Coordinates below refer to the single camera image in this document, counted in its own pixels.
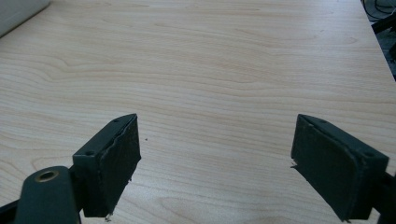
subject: table surface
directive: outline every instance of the table surface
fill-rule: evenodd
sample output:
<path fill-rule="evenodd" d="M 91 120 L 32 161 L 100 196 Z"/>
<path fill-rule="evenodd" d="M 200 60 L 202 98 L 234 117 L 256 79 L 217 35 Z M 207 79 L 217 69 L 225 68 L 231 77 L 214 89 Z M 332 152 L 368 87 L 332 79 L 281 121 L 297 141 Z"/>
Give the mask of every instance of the table surface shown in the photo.
<path fill-rule="evenodd" d="M 396 170 L 396 85 L 357 0 L 52 1 L 0 39 L 0 111 L 0 204 L 136 113 L 114 223 L 340 223 L 290 169 L 299 113 Z"/>

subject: wood grain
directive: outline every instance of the wood grain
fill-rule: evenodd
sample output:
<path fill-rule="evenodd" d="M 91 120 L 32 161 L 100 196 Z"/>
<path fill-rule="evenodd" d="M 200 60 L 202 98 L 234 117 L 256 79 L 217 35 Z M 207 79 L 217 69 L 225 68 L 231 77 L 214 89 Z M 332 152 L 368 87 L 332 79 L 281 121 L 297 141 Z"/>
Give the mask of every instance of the wood grain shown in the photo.
<path fill-rule="evenodd" d="M 0 204 L 129 113 L 143 159 L 113 223 L 340 223 L 290 169 L 299 113 L 396 170 L 396 86 L 356 0 L 53 1 L 0 39 Z"/>

